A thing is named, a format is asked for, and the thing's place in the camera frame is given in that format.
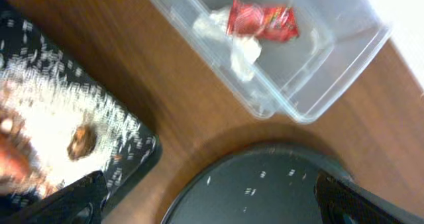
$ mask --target brown wooden surface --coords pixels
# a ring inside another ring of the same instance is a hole
[[[9,0],[161,138],[161,161],[106,223],[158,223],[224,154],[294,140],[336,156],[367,190],[424,216],[424,106],[385,45],[316,123],[253,119],[148,0]]]

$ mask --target clear plastic box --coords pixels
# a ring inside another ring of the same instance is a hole
[[[285,113],[299,123],[322,115],[367,67],[387,41],[390,28],[368,0],[241,0],[285,4],[295,9],[300,37],[286,44],[261,41],[262,53],[248,66],[244,82],[231,69],[231,52],[242,54],[209,19],[209,13],[233,0],[151,0],[209,67],[256,117]],[[193,23],[209,19],[222,41],[193,32]]]

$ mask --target red snack packet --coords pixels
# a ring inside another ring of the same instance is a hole
[[[252,35],[277,42],[287,42],[299,36],[293,8],[259,6],[234,0],[227,34]]]

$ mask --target black round object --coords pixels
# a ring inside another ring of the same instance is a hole
[[[293,145],[260,145],[202,171],[162,223],[322,223],[314,196],[322,171],[350,180],[326,156]]]

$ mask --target black baking tray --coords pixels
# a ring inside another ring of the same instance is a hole
[[[59,55],[58,61],[65,64],[60,69],[52,69],[51,63],[42,60],[41,50],[53,51]],[[103,86],[99,85],[82,67],[69,55],[62,52],[52,41],[42,34],[35,25],[16,12],[5,0],[0,0],[0,71],[12,66],[7,60],[13,57],[25,56],[27,54],[38,54],[34,60],[28,63],[28,67],[37,68],[41,71],[49,69],[52,77],[58,76],[67,79],[67,82],[78,83],[81,85],[95,86],[101,90],[101,95],[112,97],[114,102],[125,111],[126,115],[133,115],[128,112],[125,106],[117,101]],[[152,133],[145,125],[140,122],[140,137],[143,142],[138,147],[134,140],[128,140],[126,143],[120,143],[120,161],[113,162],[109,168],[104,171],[105,181],[108,184],[107,202],[103,208],[103,216],[106,216],[157,164],[162,154],[162,148],[158,137]],[[131,159],[129,159],[129,150],[127,147],[133,147],[131,150]],[[112,180],[113,173],[120,168],[123,173],[122,182],[115,185]],[[34,194],[26,195],[7,195],[0,197],[0,217],[16,213],[21,209],[37,205],[39,200]]]

